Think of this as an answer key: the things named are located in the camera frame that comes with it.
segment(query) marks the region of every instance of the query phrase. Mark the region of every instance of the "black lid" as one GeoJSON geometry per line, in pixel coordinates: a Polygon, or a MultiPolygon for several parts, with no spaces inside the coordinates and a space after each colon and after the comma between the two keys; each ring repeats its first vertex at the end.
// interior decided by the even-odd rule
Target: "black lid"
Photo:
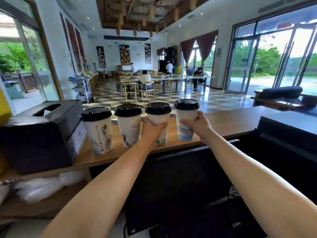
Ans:
{"type": "Polygon", "coordinates": [[[147,114],[152,114],[152,115],[164,115],[164,114],[169,114],[172,112],[172,108],[168,103],[164,102],[155,102],[155,103],[149,103],[145,107],[145,112],[147,114]]]}
{"type": "Polygon", "coordinates": [[[178,110],[196,110],[200,105],[195,99],[179,99],[175,101],[174,108],[178,110]]]}
{"type": "Polygon", "coordinates": [[[107,107],[86,108],[81,112],[80,119],[84,122],[93,122],[107,119],[112,116],[111,111],[107,107]]]}
{"type": "Polygon", "coordinates": [[[114,115],[118,117],[133,117],[142,113],[142,107],[135,103],[121,104],[116,107],[114,115]]]}

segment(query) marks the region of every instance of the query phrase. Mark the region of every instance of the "wooden ceiling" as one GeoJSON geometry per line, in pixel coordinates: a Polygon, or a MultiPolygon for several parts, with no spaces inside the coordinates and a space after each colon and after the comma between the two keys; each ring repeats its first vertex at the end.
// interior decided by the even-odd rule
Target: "wooden ceiling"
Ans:
{"type": "MultiPolygon", "coordinates": [[[[208,0],[197,0],[196,8],[208,0]]],[[[174,23],[173,10],[179,8],[179,19],[187,15],[190,10],[190,0],[96,0],[99,18],[103,28],[117,29],[119,13],[122,12],[122,2],[126,8],[124,24],[122,30],[133,30],[141,24],[142,31],[155,31],[155,26],[159,25],[159,30],[164,29],[164,20],[166,26],[174,23]],[[154,5],[154,18],[149,16],[149,6],[154,5]],[[146,26],[142,26],[142,16],[146,16],[146,26]]]]}

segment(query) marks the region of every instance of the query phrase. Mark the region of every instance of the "hand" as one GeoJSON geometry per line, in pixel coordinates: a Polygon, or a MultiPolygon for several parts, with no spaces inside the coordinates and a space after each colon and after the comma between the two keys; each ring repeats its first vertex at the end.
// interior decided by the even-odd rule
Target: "hand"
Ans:
{"type": "Polygon", "coordinates": [[[142,126],[142,138],[146,138],[155,144],[155,142],[159,139],[161,132],[164,128],[168,126],[168,121],[159,124],[158,126],[154,126],[147,117],[143,118],[143,126],[142,126]]]}
{"type": "Polygon", "coordinates": [[[206,118],[202,111],[198,111],[197,120],[181,119],[180,122],[194,130],[194,132],[200,137],[200,140],[207,144],[210,132],[213,131],[209,120],[206,118]]]}

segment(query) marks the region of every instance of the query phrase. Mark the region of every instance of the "white paper cup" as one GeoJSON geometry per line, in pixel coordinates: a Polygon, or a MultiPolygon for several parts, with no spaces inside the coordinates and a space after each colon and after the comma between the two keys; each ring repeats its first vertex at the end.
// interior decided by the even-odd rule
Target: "white paper cup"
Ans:
{"type": "Polygon", "coordinates": [[[180,140],[193,140],[194,131],[188,126],[181,124],[181,119],[190,119],[195,121],[199,109],[198,101],[194,99],[179,99],[175,101],[177,134],[180,140]]]}
{"type": "Polygon", "coordinates": [[[140,139],[142,107],[137,104],[122,104],[116,107],[123,146],[130,148],[140,139]]]}
{"type": "Polygon", "coordinates": [[[87,108],[81,112],[80,118],[95,154],[107,153],[112,148],[111,115],[106,107],[87,108]]]}
{"type": "MultiPolygon", "coordinates": [[[[165,121],[168,121],[170,118],[170,112],[172,111],[170,105],[164,102],[154,102],[149,103],[146,108],[146,116],[148,120],[154,125],[158,126],[165,121]]],[[[164,128],[156,141],[156,145],[164,145],[167,142],[167,130],[168,127],[164,128]]]]}

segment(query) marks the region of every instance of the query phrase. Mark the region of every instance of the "curtain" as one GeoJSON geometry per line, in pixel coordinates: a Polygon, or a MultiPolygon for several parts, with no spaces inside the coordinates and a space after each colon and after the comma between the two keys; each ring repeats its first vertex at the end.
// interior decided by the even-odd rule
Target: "curtain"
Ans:
{"type": "Polygon", "coordinates": [[[208,58],[217,35],[218,30],[196,37],[200,56],[203,62],[208,58]]]}
{"type": "Polygon", "coordinates": [[[81,67],[81,62],[80,62],[80,57],[79,57],[79,49],[78,49],[78,45],[77,45],[77,41],[76,41],[74,28],[73,28],[73,25],[67,19],[66,19],[66,24],[67,24],[67,28],[69,31],[70,41],[72,43],[73,52],[75,55],[75,60],[76,60],[77,66],[79,68],[79,71],[81,72],[82,67],[81,67]]]}
{"type": "Polygon", "coordinates": [[[164,47],[159,48],[159,49],[157,50],[157,55],[158,55],[158,56],[162,55],[162,54],[163,54],[164,49],[165,49],[164,47]]]}
{"type": "Polygon", "coordinates": [[[189,58],[191,57],[191,52],[193,50],[193,46],[196,38],[188,39],[186,41],[180,42],[180,46],[182,47],[183,56],[186,64],[189,62],[189,58]]]}
{"type": "Polygon", "coordinates": [[[72,53],[71,53],[71,51],[70,51],[69,40],[68,40],[68,33],[67,33],[66,26],[65,26],[64,18],[63,18],[63,15],[62,15],[61,13],[60,13],[60,16],[61,16],[61,23],[63,24],[63,29],[64,29],[64,33],[65,33],[65,38],[66,38],[67,47],[68,47],[69,54],[70,54],[70,59],[71,59],[71,61],[72,61],[73,70],[74,70],[74,73],[76,74],[75,66],[74,66],[74,63],[73,63],[73,56],[72,56],[72,53]]]}
{"type": "Polygon", "coordinates": [[[76,32],[76,37],[77,37],[77,41],[78,41],[79,50],[80,50],[80,53],[81,53],[82,62],[83,62],[83,65],[84,65],[84,70],[85,70],[85,72],[88,72],[87,62],[86,62],[86,58],[85,58],[84,47],[83,47],[82,42],[81,42],[80,32],[76,28],[75,28],[75,32],[76,32]]]}

